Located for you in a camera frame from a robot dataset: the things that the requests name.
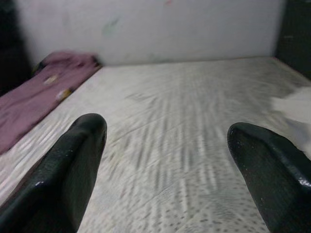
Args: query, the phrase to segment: patterned mattress surface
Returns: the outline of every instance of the patterned mattress surface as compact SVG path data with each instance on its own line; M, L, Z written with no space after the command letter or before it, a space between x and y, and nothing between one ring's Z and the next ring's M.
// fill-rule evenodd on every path
M80 233L266 233L226 133L257 124L291 139L270 98L309 81L273 58L105 67L0 156L0 203L80 115L107 144Z

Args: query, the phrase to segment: white wall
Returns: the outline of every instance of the white wall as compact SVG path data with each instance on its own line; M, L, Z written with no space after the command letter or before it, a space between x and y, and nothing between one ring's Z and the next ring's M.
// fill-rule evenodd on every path
M34 62L61 49L108 65L270 56L284 0L17 0Z

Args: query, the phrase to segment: folded fabric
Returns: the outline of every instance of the folded fabric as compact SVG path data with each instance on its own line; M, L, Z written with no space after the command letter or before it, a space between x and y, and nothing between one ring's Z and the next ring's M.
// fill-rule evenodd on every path
M0 154L100 67L93 54L63 51L47 56L32 79L0 98Z

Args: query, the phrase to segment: white mattress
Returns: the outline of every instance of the white mattress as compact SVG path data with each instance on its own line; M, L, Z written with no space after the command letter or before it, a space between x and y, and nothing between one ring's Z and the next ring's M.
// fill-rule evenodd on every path
M290 138L270 97L310 83L273 58L105 67L0 156L0 203L80 115L108 140L79 229L268 232L226 145L235 122Z

